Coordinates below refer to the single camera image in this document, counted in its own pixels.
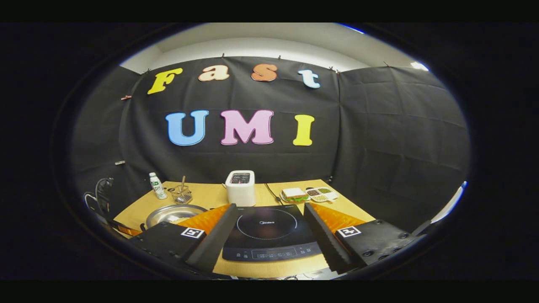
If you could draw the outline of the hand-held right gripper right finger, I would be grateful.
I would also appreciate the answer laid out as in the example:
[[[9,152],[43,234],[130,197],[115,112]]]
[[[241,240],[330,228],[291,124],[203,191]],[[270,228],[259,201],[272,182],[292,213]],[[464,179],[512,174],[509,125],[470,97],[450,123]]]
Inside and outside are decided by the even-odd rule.
[[[425,237],[406,232],[381,219],[364,222],[313,203],[305,203],[304,218],[329,268],[339,274],[404,252]]]

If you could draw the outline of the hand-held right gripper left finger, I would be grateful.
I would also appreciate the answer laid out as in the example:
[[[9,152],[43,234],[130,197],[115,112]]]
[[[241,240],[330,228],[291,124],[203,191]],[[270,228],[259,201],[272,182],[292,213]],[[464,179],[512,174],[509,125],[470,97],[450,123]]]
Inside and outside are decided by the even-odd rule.
[[[211,274],[237,219],[237,205],[224,205],[178,224],[157,223],[128,242],[174,269]]]

